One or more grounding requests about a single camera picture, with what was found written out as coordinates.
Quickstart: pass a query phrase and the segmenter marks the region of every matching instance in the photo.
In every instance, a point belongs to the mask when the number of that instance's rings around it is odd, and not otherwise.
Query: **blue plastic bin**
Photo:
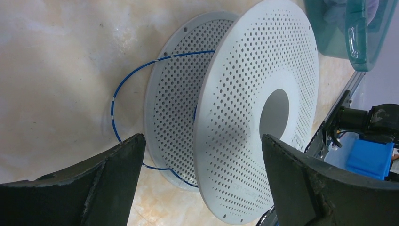
[[[357,140],[346,162],[348,171],[384,180],[392,159],[393,143],[378,144]]]

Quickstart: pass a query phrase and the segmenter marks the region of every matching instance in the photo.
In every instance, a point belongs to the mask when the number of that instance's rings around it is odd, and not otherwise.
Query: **beige marble surface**
[[[155,59],[189,19],[216,10],[242,14],[259,1],[1,1],[0,183],[33,180],[116,145],[109,108],[120,80]],[[314,129],[353,73],[346,60],[321,55],[319,60]],[[132,77],[118,95],[115,117],[122,139],[143,132],[150,71]],[[145,162],[152,164],[147,155]],[[179,190],[143,168],[128,225],[224,223],[200,194]]]

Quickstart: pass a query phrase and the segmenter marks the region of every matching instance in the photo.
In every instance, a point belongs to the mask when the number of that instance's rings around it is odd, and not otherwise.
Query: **perforated disc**
[[[228,12],[200,15],[173,34],[159,57],[215,50],[238,16]],[[150,155],[159,168],[172,168],[196,185],[193,163],[193,114],[213,54],[172,58],[155,64],[147,86],[144,130]],[[172,184],[189,191],[170,171],[161,173]]]
[[[194,164],[199,191],[222,221],[245,224],[273,205],[261,135],[304,151],[318,65],[310,23],[287,0],[257,4],[219,44],[199,97]]]

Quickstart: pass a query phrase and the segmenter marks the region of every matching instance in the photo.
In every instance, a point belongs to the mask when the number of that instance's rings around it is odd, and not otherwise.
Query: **transparent green bin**
[[[347,0],[342,32],[337,25],[324,20],[328,6],[323,0],[304,0],[319,52],[329,57],[349,59],[353,68],[360,72],[373,69],[398,0],[380,0],[369,25],[366,2]]]

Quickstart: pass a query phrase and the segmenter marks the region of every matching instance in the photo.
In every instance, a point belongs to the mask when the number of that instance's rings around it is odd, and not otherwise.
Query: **blue cable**
[[[115,93],[113,94],[113,97],[112,97],[112,102],[111,102],[111,122],[112,122],[112,128],[113,128],[113,131],[114,131],[115,136],[116,136],[116,138],[118,139],[119,143],[122,145],[122,140],[120,139],[119,134],[118,134],[118,131],[116,130],[115,120],[114,120],[114,116],[113,116],[113,109],[114,109],[115,98],[116,98],[116,96],[117,96],[117,94],[118,94],[120,88],[122,87],[122,85],[123,85],[134,73],[140,71],[141,69],[143,69],[143,68],[145,68],[145,67],[147,67],[147,66],[149,66],[149,65],[152,65],[152,64],[154,64],[154,63],[156,63],[156,62],[159,62],[159,61],[162,61],[162,60],[167,60],[167,59],[175,58],[175,57],[183,57],[183,56],[188,56],[188,55],[204,54],[204,53],[214,53],[214,52],[215,52],[214,50],[205,50],[205,51],[199,51],[199,52],[181,53],[181,54],[176,54],[176,55],[171,55],[171,56],[162,57],[162,58],[153,60],[153,61],[151,61],[151,62],[148,62],[148,63],[146,63],[146,64],[143,64],[143,65],[141,65],[140,67],[138,67],[138,68],[136,68],[135,70],[133,70],[130,74],[128,74],[128,75],[120,82],[120,84],[119,84],[118,87],[116,88]],[[198,187],[197,185],[194,185],[194,184],[191,184],[191,183],[185,181],[185,180],[184,180],[183,178],[181,178],[176,172],[174,172],[173,169],[171,169],[171,168],[157,168],[157,167],[153,167],[153,166],[146,165],[145,163],[143,163],[143,166],[145,166],[145,167],[147,167],[147,168],[149,168],[149,169],[153,169],[153,170],[160,170],[160,171],[169,170],[169,171],[172,172],[172,174],[173,174],[175,177],[177,177],[179,180],[183,181],[184,183],[188,184],[189,186]]]

